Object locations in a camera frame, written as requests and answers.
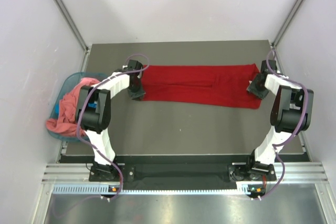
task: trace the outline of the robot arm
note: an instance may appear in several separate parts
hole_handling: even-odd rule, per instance
[[[134,100],[141,100],[145,94],[141,84],[141,74],[121,74],[126,71],[140,70],[143,65],[136,61],[130,60],[127,66],[116,70],[105,84],[100,85],[92,94],[88,105],[85,108],[81,128],[89,137],[91,144],[95,145],[97,149],[113,161],[115,152],[110,143],[108,133],[108,126],[111,121],[111,99],[115,97],[120,91],[128,89],[129,96]],[[88,97],[90,90],[94,86],[83,86],[79,92],[79,99],[76,108],[76,122],[82,110],[84,102]],[[94,151],[94,166],[107,173],[111,173],[110,164],[103,158],[96,150]]]
[[[269,61],[271,68],[276,69],[276,62]],[[261,64],[260,74],[251,82],[247,90],[263,99],[268,92],[272,92],[276,98],[270,114],[271,128],[264,141],[253,150],[244,166],[229,166],[230,178],[233,181],[261,180],[267,176],[267,180],[276,180],[273,164],[276,159],[274,145],[282,144],[294,132],[302,114],[303,102],[308,99],[308,106],[303,123],[298,131],[305,131],[311,120],[313,91],[308,90],[308,97],[298,85],[287,80],[285,76],[272,74],[266,66],[266,61]],[[277,146],[280,152],[283,146]]]

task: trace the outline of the red cloth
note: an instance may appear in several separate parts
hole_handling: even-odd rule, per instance
[[[82,78],[80,83],[59,101],[58,119],[48,119],[46,122],[47,129],[62,136],[76,136],[77,123],[75,121],[75,114],[80,88],[99,82],[99,80],[94,78]],[[80,135],[86,135],[82,129],[80,129]]]
[[[239,66],[150,66],[143,74],[144,101],[174,101],[257,109],[246,91],[259,70]]]

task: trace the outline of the metal floor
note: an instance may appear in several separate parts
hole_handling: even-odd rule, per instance
[[[245,65],[258,67],[270,50],[266,40],[94,44],[87,71],[108,75],[131,54],[142,53],[153,65]],[[117,155],[249,154],[269,131],[274,96],[258,110],[220,106],[131,101],[127,92],[112,100],[109,126]],[[299,139],[282,153],[303,153]],[[87,155],[92,150],[69,143],[66,155]]]
[[[63,214],[85,195],[53,195],[55,212]],[[89,199],[61,219],[47,213],[45,224],[60,223],[327,223],[314,185],[280,185],[267,199],[247,196],[122,195],[107,203]]]

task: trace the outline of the purple cable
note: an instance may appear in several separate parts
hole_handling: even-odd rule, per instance
[[[84,104],[83,104],[83,107],[82,107],[82,110],[81,110],[81,112],[80,112],[80,114],[79,114],[79,117],[78,117],[78,122],[77,122],[77,128],[76,128],[76,136],[77,136],[77,138],[78,138],[82,143],[85,143],[85,144],[91,146],[93,149],[95,149],[95,150],[97,151],[97,153],[98,153],[102,158],[104,158],[108,163],[110,163],[110,164],[111,164],[111,165],[118,171],[118,173],[119,173],[119,176],[120,176],[120,186],[119,186],[119,189],[118,189],[118,191],[116,192],[116,194],[115,194],[112,198],[110,198],[110,200],[113,200],[113,199],[117,198],[117,196],[119,195],[119,193],[120,193],[121,190],[122,190],[122,185],[123,185],[123,181],[124,181],[124,178],[123,178],[123,176],[122,176],[122,172],[120,171],[119,167],[118,167],[112,160],[109,160],[104,154],[102,154],[94,144],[91,144],[90,142],[84,140],[84,139],[81,137],[81,135],[80,135],[80,124],[81,124],[81,122],[82,122],[82,118],[83,118],[83,114],[84,114],[85,108],[86,108],[86,106],[88,105],[89,100],[90,100],[92,94],[93,94],[93,93],[94,93],[94,92],[95,92],[101,85],[103,85],[103,84],[109,82],[110,80],[112,80],[112,79],[114,79],[114,78],[116,78],[116,77],[118,77],[118,76],[121,76],[121,75],[123,75],[123,74],[130,74],[130,73],[139,73],[139,72],[143,72],[143,71],[145,71],[145,70],[149,67],[149,65],[150,65],[150,63],[149,63],[149,58],[148,58],[146,55],[143,55],[143,54],[133,54],[133,55],[127,57],[127,59],[126,59],[126,63],[128,63],[128,61],[129,61],[131,58],[135,57],[135,56],[141,56],[141,57],[146,58],[146,60],[147,60],[147,66],[146,66],[145,68],[143,68],[143,69],[140,69],[140,70],[131,70],[131,71],[127,71],[127,72],[119,73],[119,74],[117,74],[117,75],[115,75],[115,76],[108,77],[107,79],[105,79],[105,80],[103,80],[102,82],[100,82],[99,84],[97,84],[93,89],[91,89],[91,91],[89,92],[87,98],[85,99]],[[56,211],[55,211],[55,204],[54,204],[54,202],[52,202],[52,205],[53,205],[53,214],[54,214],[55,218],[60,219],[60,218],[64,217],[69,211],[73,210],[75,207],[77,207],[77,206],[79,206],[80,204],[82,204],[84,201],[86,201],[86,200],[88,200],[88,199],[100,198],[100,197],[101,197],[101,196],[98,196],[98,195],[88,196],[88,197],[86,197],[86,198],[80,200],[80,201],[77,202],[76,204],[74,204],[72,207],[70,207],[70,208],[69,208],[66,212],[64,212],[62,215],[57,215],[57,214],[56,214]]]
[[[272,52],[274,52],[275,56],[276,56],[276,51],[274,49],[272,49],[268,54],[267,54],[267,57],[266,57],[266,65],[267,65],[267,68],[268,70],[276,75],[277,77],[280,77],[281,78],[281,75],[277,74],[270,66],[269,64],[269,57],[270,55],[272,54]],[[307,111],[307,106],[308,106],[308,90],[307,88],[301,84],[300,82],[296,82],[296,81],[293,81],[293,80],[290,80],[290,79],[285,79],[291,83],[294,83],[296,85],[299,85],[302,87],[303,89],[303,92],[304,92],[304,100],[303,100],[303,107],[302,107],[302,112],[301,112],[301,116],[300,116],[300,119],[299,119],[299,122],[298,124],[296,125],[293,133],[289,136],[289,138],[285,141],[283,141],[282,143],[280,144],[273,144],[273,148],[274,148],[274,151],[275,151],[275,155],[276,155],[276,158],[277,160],[281,163],[282,165],[282,173],[281,173],[281,176],[279,178],[279,180],[276,182],[276,184],[274,185],[274,187],[272,187],[270,189],[270,191],[268,191],[267,193],[265,193],[261,198],[265,198],[266,196],[270,195],[278,186],[279,184],[281,183],[281,181],[283,180],[283,177],[285,176],[285,164],[284,162],[282,161],[282,159],[280,158],[279,154],[278,154],[278,150],[277,150],[277,147],[280,147],[280,146],[284,146],[286,144],[288,144],[289,142],[291,142],[293,140],[293,138],[297,135],[297,133],[299,132],[301,126],[302,126],[302,123],[303,123],[303,120],[305,119],[305,114],[306,114],[306,111]]]

